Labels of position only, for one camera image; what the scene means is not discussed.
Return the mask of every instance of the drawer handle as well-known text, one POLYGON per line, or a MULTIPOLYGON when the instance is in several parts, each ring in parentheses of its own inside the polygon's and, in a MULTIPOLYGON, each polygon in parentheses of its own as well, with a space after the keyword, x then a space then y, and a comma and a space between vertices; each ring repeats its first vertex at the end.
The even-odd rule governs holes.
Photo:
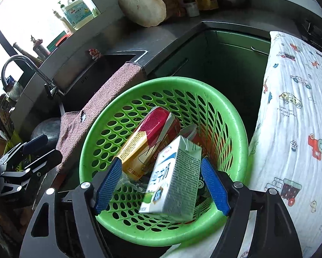
POLYGON ((262 55, 266 55, 266 56, 268 56, 268 55, 269 55, 269 54, 268 54, 268 53, 266 53, 266 52, 257 51, 253 46, 251 46, 251 50, 253 50, 253 51, 255 51, 255 52, 259 53, 259 54, 262 54, 262 55))
POLYGON ((189 61, 189 59, 188 58, 185 58, 179 65, 178 65, 178 67, 175 69, 175 72, 174 73, 172 73, 171 75, 169 75, 169 77, 172 77, 172 76, 174 76, 177 72, 179 72, 180 71, 180 69, 182 68, 182 67, 184 67, 184 65, 187 63, 189 61))

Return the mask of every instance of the green plastic basket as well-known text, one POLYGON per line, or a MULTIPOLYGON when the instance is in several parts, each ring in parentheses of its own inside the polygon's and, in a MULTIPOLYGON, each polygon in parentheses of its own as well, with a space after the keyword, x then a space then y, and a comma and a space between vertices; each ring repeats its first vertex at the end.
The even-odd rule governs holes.
MULTIPOLYGON (((211 86, 184 77, 143 82, 119 95, 99 115, 90 129, 80 159, 80 181, 91 181, 107 170, 113 157, 140 121, 155 106, 175 114, 185 127, 198 125, 203 144, 219 170, 233 181, 244 181, 248 141, 242 120, 226 97, 211 86)), ((168 246, 200 239, 225 222, 211 198, 196 206, 193 221, 166 221, 139 214, 143 194, 123 186, 115 191, 98 222, 118 237, 146 246, 168 246)))

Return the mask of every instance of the cartoon print fabric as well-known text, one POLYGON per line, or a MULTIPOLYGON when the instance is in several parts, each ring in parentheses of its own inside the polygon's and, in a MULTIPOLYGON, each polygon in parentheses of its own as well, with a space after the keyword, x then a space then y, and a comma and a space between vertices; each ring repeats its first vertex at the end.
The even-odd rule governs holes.
MULTIPOLYGON (((322 53, 283 32, 270 36, 258 121, 249 145, 251 180, 246 185, 279 192, 303 258, 309 258, 322 243, 322 53)), ((251 211, 238 257, 248 255, 255 218, 251 211)), ((209 258, 222 230, 191 246, 173 246, 162 257, 209 258)))

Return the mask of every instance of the pink towel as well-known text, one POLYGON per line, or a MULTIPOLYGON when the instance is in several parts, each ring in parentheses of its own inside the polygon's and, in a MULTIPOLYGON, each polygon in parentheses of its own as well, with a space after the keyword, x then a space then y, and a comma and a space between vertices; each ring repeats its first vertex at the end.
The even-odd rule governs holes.
POLYGON ((66 173, 79 160, 87 133, 103 109, 118 95, 145 80, 146 74, 142 67, 126 62, 81 111, 68 112, 62 116, 56 149, 62 153, 63 160, 56 167, 58 173, 66 173))

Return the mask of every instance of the chrome faucet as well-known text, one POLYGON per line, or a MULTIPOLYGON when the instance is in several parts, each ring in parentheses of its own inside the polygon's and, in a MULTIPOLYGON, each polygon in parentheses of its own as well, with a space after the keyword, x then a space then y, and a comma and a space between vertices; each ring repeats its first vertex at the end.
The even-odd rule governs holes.
POLYGON ((13 55, 3 65, 2 72, 1 72, 1 80, 2 80, 4 91, 7 92, 7 87, 8 87, 8 83, 5 77, 6 68, 11 61, 15 61, 15 60, 24 61, 34 72, 36 72, 46 82, 44 84, 44 87, 48 97, 53 98, 57 94, 64 95, 64 93, 59 90, 58 86, 54 84, 53 80, 50 80, 42 71, 40 71, 40 69, 32 62, 31 59, 29 59, 24 55, 13 55))

